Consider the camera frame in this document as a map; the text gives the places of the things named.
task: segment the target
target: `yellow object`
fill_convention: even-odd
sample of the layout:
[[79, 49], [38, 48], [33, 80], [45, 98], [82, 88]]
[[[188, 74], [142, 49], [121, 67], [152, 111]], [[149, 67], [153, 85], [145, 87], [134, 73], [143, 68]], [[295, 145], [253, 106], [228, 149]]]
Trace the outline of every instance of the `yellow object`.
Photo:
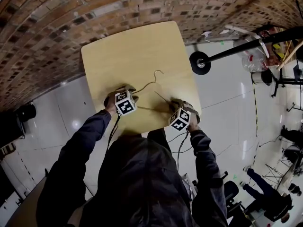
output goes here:
[[122, 131], [138, 134], [168, 126], [172, 112], [163, 98], [185, 100], [201, 114], [194, 74], [174, 21], [126, 30], [90, 43], [81, 52], [97, 112], [104, 108], [109, 92], [123, 84], [139, 90], [154, 81], [156, 70], [163, 72], [157, 73], [156, 83], [135, 94], [139, 96], [138, 109], [121, 117]]

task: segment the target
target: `brick wall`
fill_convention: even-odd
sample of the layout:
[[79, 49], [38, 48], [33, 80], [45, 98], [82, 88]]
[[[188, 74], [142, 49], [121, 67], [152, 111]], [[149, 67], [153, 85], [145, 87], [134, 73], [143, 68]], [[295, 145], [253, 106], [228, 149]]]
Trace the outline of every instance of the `brick wall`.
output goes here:
[[302, 25], [295, 0], [2, 0], [0, 112], [84, 72], [80, 48], [121, 31], [175, 20], [185, 43], [226, 24]]

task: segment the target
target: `hand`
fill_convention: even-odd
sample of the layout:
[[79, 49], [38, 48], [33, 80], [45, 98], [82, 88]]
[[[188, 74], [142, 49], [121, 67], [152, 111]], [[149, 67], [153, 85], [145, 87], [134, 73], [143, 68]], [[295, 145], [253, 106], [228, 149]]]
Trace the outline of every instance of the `hand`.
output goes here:
[[191, 132], [197, 131], [199, 129], [200, 129], [200, 127], [198, 126], [197, 116], [192, 113], [190, 116], [188, 131], [191, 133]]
[[116, 113], [116, 105], [115, 105], [115, 94], [117, 92], [110, 93], [108, 103], [106, 105], [105, 110], [110, 113], [111, 116], [113, 116]]

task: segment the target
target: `sleeve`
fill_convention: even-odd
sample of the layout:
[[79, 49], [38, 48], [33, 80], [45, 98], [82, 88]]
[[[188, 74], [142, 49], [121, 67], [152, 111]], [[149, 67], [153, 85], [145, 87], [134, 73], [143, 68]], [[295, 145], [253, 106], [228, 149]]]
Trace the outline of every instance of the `sleeve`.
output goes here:
[[202, 130], [191, 133], [191, 144], [196, 156], [198, 193], [192, 203], [194, 220], [199, 226], [226, 227], [227, 209], [223, 180], [210, 149], [211, 142]]
[[85, 163], [110, 120], [111, 115], [101, 110], [88, 118], [61, 149], [38, 199], [38, 226], [63, 226], [74, 210], [85, 203]]

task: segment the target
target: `person in dark clothing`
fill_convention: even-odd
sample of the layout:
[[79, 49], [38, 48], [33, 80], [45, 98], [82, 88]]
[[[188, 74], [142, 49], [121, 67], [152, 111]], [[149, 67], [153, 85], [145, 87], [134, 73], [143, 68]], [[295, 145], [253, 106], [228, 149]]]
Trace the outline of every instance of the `person in dark clothing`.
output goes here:
[[227, 227], [227, 210], [211, 140], [191, 117], [188, 130], [196, 156], [199, 192], [192, 202], [178, 174], [163, 129], [122, 136], [107, 151], [98, 176], [98, 190], [85, 201], [85, 163], [112, 115], [105, 110], [88, 118], [62, 148], [38, 200], [39, 227]]
[[285, 125], [282, 126], [281, 129], [281, 136], [283, 136], [285, 139], [293, 142], [298, 147], [303, 147], [303, 132], [301, 131], [288, 131], [287, 128], [285, 128]]
[[293, 194], [297, 194], [298, 197], [300, 197], [302, 195], [300, 187], [294, 183], [290, 184], [288, 190]]
[[288, 211], [292, 208], [290, 194], [281, 196], [279, 192], [269, 185], [259, 174], [255, 173], [250, 166], [245, 167], [244, 171], [247, 172], [247, 175], [261, 188], [263, 194], [244, 182], [241, 182], [240, 185], [249, 193], [249, 195], [256, 199], [255, 204], [266, 211], [264, 216], [273, 222], [278, 219], [281, 219], [282, 223], [288, 221]]

